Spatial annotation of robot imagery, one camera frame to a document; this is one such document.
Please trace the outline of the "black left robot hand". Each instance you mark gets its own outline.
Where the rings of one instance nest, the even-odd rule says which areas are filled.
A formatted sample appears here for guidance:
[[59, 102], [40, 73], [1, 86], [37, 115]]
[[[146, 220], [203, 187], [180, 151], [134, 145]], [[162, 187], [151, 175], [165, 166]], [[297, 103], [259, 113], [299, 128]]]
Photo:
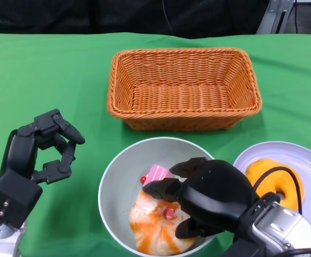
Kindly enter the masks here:
[[[81, 133], [58, 109], [11, 131], [0, 169], [0, 226], [20, 229], [43, 192], [40, 184], [70, 177], [75, 148], [84, 143]], [[38, 150], [51, 147], [60, 153], [61, 159], [45, 163], [42, 170], [37, 171]]]

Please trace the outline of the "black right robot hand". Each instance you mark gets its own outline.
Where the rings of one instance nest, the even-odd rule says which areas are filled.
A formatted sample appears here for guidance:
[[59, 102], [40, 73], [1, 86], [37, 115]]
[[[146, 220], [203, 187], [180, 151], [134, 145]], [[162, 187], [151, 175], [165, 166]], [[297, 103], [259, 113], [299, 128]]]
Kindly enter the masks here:
[[143, 186], [157, 200], [177, 202], [189, 218], [176, 227], [179, 239], [235, 232], [240, 217], [259, 198], [237, 168], [223, 160], [195, 157], [169, 170], [164, 178]]

